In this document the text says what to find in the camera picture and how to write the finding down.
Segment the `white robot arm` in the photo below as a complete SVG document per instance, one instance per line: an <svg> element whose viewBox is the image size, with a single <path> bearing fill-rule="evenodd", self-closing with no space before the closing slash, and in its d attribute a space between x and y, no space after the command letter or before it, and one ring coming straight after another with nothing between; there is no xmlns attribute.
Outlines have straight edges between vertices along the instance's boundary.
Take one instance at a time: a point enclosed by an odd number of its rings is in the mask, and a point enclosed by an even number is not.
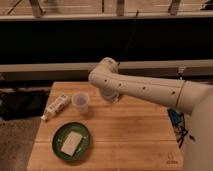
<svg viewBox="0 0 213 171"><path fill-rule="evenodd" d="M124 94L190 115L183 171L213 171L213 85L122 75L117 62L110 57L103 58L91 70L88 81L106 101Z"/></svg>

